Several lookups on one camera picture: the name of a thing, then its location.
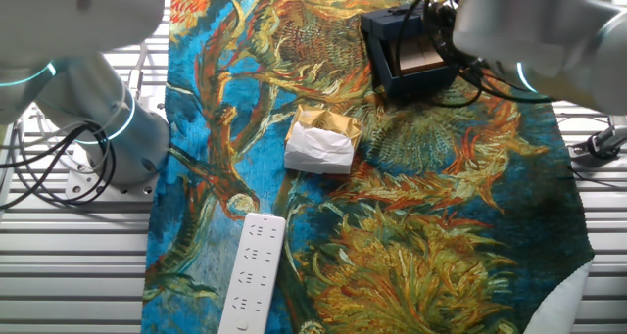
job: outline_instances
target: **gold foil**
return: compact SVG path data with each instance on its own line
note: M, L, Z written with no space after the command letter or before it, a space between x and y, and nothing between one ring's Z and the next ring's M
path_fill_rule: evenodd
M285 137L286 142L292 136L292 129L296 122L300 123L303 127L315 127L343 134L351 139L351 144L353 144L353 148L356 149L362 137L362 126L356 119L301 104L298 106L296 114L292 119L290 130L287 131L287 136Z

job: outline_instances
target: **power strip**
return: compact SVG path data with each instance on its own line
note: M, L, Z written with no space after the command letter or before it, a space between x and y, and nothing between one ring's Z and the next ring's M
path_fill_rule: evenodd
M282 217L246 215L217 334L265 333L284 233Z

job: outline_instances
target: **sunflower painting print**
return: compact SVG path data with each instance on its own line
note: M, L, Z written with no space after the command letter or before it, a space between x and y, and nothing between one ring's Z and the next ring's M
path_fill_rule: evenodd
M551 106L373 86L359 16L410 1L172 0L144 333L217 333L246 213L287 224L266 333L523 333L592 258ZM350 175L283 168L300 104L360 121Z

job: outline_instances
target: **metal table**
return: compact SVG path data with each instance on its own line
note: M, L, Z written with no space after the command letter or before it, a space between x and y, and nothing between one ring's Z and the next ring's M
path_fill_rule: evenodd
M615 0L627 5L627 0ZM163 103L168 70L169 0L157 32L147 40L144 103ZM107 53L123 78L139 47ZM605 116L555 104L567 144L607 128ZM39 136L35 119L26 141ZM45 146L29 149L34 155ZM45 159L37 171L50 162ZM618 188L578 182L590 240L597 250L572 333L627 333L627 154L604 166L578 167L586 177ZM65 190L68 171L55 168L46 186ZM10 199L24 192L15 177ZM0 223L0 333L140 333L150 203L94 203L82 213L30 197Z

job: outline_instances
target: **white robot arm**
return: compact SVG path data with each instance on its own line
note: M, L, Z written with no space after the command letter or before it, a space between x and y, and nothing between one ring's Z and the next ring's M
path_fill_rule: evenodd
M164 0L0 0L0 123L35 100L59 127L97 122L116 151L112 182L150 179L165 163L168 125L136 104L141 73L131 74L129 90L100 51L140 43L163 11ZM99 162L93 137L79 139Z
M510 83L624 115L626 21L600 0L460 0L453 40Z

